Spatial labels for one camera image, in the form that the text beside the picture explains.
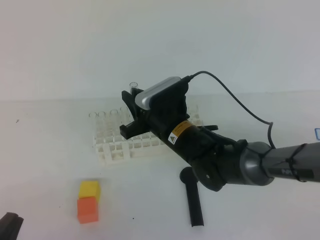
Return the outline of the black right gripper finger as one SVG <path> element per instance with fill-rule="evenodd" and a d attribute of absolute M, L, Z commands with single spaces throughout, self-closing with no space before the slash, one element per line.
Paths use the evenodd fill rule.
<path fill-rule="evenodd" d="M 150 127 L 143 117 L 139 117 L 128 125 L 121 125 L 119 130 L 122 137 L 125 139 L 131 139 L 148 133 L 150 131 Z"/>
<path fill-rule="evenodd" d="M 144 111 L 144 109 L 142 109 L 141 107 L 139 107 L 136 104 L 136 102 L 135 102 L 136 96 L 134 97 L 133 95 L 131 95 L 130 92 L 127 92 L 125 90 L 123 90 L 121 92 L 121 98 L 124 101 L 124 103 L 126 104 L 126 106 L 128 107 L 128 109 L 130 110 L 130 112 L 131 113 L 142 113 Z"/>

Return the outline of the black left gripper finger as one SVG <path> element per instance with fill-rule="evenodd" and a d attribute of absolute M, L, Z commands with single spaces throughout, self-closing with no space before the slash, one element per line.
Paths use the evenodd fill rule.
<path fill-rule="evenodd" d="M 7 212 L 0 219 L 0 240 L 17 240 L 23 221 L 18 214 Z"/>

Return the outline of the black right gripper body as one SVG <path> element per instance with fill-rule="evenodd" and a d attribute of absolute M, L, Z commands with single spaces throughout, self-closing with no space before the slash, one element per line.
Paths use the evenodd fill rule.
<path fill-rule="evenodd" d="M 151 101 L 151 109 L 146 111 L 145 121 L 161 140 L 167 140 L 174 124 L 187 119 L 186 93 L 189 81 L 181 79 L 172 87 L 160 93 Z"/>

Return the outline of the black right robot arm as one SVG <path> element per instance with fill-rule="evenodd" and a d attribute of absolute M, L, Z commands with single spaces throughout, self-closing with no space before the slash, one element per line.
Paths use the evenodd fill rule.
<path fill-rule="evenodd" d="M 217 127 L 189 121 L 188 81 L 168 78 L 153 87 L 123 91 L 133 121 L 120 126 L 125 139 L 151 132 L 185 160 L 208 189 L 226 184 L 266 186 L 274 178 L 299 182 L 320 180 L 320 145 L 304 143 L 272 148 L 264 142 L 233 140 L 215 133 Z"/>

